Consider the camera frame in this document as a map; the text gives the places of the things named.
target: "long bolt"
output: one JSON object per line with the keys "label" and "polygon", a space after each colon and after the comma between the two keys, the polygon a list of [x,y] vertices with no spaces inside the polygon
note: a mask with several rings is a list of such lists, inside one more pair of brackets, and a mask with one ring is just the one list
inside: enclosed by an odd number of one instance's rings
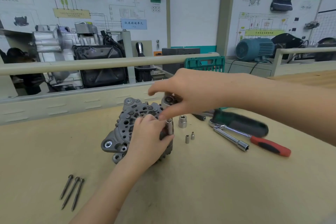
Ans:
{"label": "long bolt", "polygon": [[62,199],[64,197],[64,194],[67,191],[67,189],[68,189],[68,187],[69,187],[69,185],[70,185],[71,180],[72,180],[73,177],[74,177],[73,175],[69,175],[68,181],[66,182],[65,187],[64,187],[64,189],[62,191],[61,197],[59,199]]}
{"label": "long bolt", "polygon": [[65,201],[64,201],[64,203],[63,203],[63,205],[62,205],[62,207],[61,207],[61,210],[65,207],[65,205],[66,205],[67,202],[69,201],[69,198],[70,198],[72,192],[74,191],[75,186],[76,186],[77,182],[79,181],[79,179],[80,179],[80,178],[79,178],[78,176],[75,178],[75,182],[74,182],[74,184],[72,185],[69,194],[66,196]]}
{"label": "long bolt", "polygon": [[76,207],[76,204],[77,204],[77,201],[78,201],[78,197],[79,197],[79,193],[81,192],[81,188],[82,188],[83,183],[84,183],[84,179],[81,178],[79,186],[78,186],[78,189],[77,189],[77,193],[76,193],[75,199],[74,199],[72,207],[71,207],[71,211],[73,211],[75,209],[75,207]]}

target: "alternator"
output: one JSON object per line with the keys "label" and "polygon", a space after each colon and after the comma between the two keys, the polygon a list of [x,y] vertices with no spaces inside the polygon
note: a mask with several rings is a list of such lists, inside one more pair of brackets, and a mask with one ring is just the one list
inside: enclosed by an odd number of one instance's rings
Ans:
{"label": "alternator", "polygon": [[[101,142],[101,148],[106,152],[115,153],[112,161],[117,164],[127,153],[128,145],[131,141],[134,122],[137,117],[145,117],[151,114],[158,118],[159,114],[163,111],[161,104],[148,102],[142,103],[140,99],[126,98],[124,100],[123,111],[121,112],[115,129],[111,131],[107,137]],[[160,133],[160,140],[166,137],[171,132],[174,133],[173,121],[167,122],[167,126]],[[159,159],[165,158],[173,150],[173,141],[170,142],[165,152]]]}

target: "small socket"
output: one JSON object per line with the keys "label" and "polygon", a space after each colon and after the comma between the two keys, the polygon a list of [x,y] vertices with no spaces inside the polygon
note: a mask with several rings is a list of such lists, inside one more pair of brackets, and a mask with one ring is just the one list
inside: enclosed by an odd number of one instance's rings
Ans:
{"label": "small socket", "polygon": [[178,119],[178,127],[186,128],[187,127],[187,116],[181,115]]}

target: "mounting hole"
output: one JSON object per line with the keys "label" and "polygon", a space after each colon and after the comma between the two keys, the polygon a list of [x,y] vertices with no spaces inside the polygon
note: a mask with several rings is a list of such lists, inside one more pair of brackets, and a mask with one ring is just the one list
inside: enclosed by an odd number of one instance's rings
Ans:
{"label": "mounting hole", "polygon": [[112,141],[105,142],[104,146],[105,146],[105,148],[111,147],[112,146]]}

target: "wooden workbench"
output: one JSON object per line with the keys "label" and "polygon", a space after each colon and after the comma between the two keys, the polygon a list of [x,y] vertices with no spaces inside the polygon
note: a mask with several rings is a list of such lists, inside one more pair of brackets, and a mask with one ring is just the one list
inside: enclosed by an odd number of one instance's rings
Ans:
{"label": "wooden workbench", "polygon": [[293,82],[309,86],[319,86],[323,88],[336,89],[336,70],[300,74],[286,74],[269,78],[277,81]]}
{"label": "wooden workbench", "polygon": [[[1,223],[67,223],[115,165],[100,143],[122,107],[0,127]],[[316,224],[336,212],[336,148],[257,114],[284,158],[250,144],[247,152],[187,115],[175,122],[173,152],[130,192],[116,223]],[[185,144],[186,134],[195,140]],[[77,208],[59,200],[68,175],[85,178]]]}

